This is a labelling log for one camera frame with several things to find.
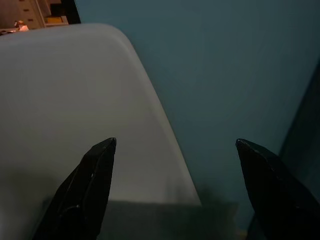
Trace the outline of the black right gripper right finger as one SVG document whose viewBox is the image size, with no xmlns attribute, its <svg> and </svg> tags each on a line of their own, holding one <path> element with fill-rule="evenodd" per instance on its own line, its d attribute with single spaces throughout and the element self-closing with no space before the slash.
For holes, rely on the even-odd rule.
<svg viewBox="0 0 320 240">
<path fill-rule="evenodd" d="M 251 205 L 269 240 L 318 240 L 320 204 L 267 148 L 235 142 Z"/>
</svg>

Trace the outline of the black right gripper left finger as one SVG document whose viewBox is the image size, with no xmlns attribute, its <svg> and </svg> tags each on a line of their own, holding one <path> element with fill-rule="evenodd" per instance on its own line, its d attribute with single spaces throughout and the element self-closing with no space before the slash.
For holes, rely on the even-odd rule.
<svg viewBox="0 0 320 240">
<path fill-rule="evenodd" d="M 59 186 L 34 240 L 95 240 L 108 204 L 117 140 L 92 146 Z"/>
</svg>

